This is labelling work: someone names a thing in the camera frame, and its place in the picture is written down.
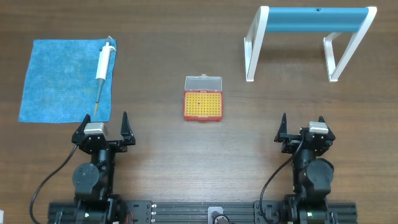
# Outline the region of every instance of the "blue towel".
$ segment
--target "blue towel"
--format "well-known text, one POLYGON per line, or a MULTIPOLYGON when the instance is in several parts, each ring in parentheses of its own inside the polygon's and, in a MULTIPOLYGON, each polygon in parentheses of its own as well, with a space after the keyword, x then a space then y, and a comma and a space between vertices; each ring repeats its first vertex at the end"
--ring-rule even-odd
MULTIPOLYGON (((116 48, 116 41, 110 40, 116 48)), ((116 52, 109 58, 108 72, 94 117, 98 84, 95 80, 101 40, 35 40, 22 96, 20 122, 109 121, 112 72, 116 52)))

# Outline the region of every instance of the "blue and white stand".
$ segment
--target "blue and white stand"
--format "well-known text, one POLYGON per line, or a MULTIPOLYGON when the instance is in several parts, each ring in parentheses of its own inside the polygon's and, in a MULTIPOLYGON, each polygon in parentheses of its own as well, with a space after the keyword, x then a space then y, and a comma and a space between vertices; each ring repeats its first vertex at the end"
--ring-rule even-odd
POLYGON ((376 7, 312 8, 261 6, 244 38, 246 81, 254 81, 257 61, 265 32, 331 32, 323 38, 329 82, 337 82, 349 59, 368 31, 376 7), (331 42, 343 32, 353 33, 348 46, 335 63, 331 42))

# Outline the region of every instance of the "tabletop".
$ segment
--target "tabletop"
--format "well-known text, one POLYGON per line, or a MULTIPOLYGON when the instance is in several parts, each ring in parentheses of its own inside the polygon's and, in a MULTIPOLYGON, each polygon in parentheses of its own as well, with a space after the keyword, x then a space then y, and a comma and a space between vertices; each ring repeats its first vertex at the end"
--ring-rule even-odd
MULTIPOLYGON (((118 138, 123 111, 136 146, 116 156, 114 192, 126 200, 253 202, 289 155, 274 143, 283 113, 288 132, 322 115, 336 135, 323 157, 335 167, 330 200, 356 202, 360 223, 395 223, 398 204, 397 1, 15 1, 0 3, 0 209, 6 223, 31 223, 37 186, 68 156, 73 124, 18 123, 25 74, 35 39, 118 42, 112 113, 118 138), (340 79, 329 83, 322 38, 266 34, 253 83, 244 76, 246 35, 259 6, 377 6, 376 18, 340 79), (183 120, 187 75, 223 78, 220 123, 183 120)), ((349 35, 334 40, 340 57, 349 35)), ((77 151, 36 199, 72 201, 77 151)), ((292 193, 285 167, 266 200, 292 193)))

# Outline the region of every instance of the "open box lid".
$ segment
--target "open box lid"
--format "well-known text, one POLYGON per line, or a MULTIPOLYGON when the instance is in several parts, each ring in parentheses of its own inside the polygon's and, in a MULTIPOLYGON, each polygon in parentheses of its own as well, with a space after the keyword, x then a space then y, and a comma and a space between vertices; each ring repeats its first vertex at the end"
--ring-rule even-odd
POLYGON ((208 77, 206 74, 201 76, 187 76, 185 78, 185 91, 223 91, 223 81, 221 77, 208 77))

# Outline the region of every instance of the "white bracket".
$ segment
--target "white bracket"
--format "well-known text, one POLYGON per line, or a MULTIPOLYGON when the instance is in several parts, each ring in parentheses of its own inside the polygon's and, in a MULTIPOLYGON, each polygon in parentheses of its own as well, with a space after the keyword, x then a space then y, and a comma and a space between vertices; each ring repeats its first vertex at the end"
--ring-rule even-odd
POLYGON ((351 56, 353 56, 356 48, 361 42, 362 38, 365 36, 369 27, 372 24, 374 16, 377 13, 376 7, 368 7, 368 14, 359 27, 359 30, 351 36, 348 42, 348 46, 344 51, 343 56, 338 62, 337 66, 335 63, 335 56, 333 55, 333 46, 331 42, 338 37, 341 33, 332 32, 327 37, 323 38, 323 48, 325 49, 326 67, 328 69, 329 82, 337 82, 338 77, 341 75, 351 56))
MULTIPOLYGON (((376 7, 368 7, 368 14, 365 20, 359 27, 359 30, 351 37, 351 40, 349 41, 348 46, 337 66, 335 64, 335 57, 333 55, 333 46, 331 42, 341 33, 332 32, 329 36, 323 38, 329 82, 337 82, 338 77, 341 75, 351 56, 354 54, 356 48, 372 24, 376 13, 376 7)), ((261 6, 253 19, 248 34, 244 38, 244 63, 247 82, 254 81, 254 72, 256 71, 262 40, 264 39, 264 34, 266 31, 268 15, 269 7, 261 6)))

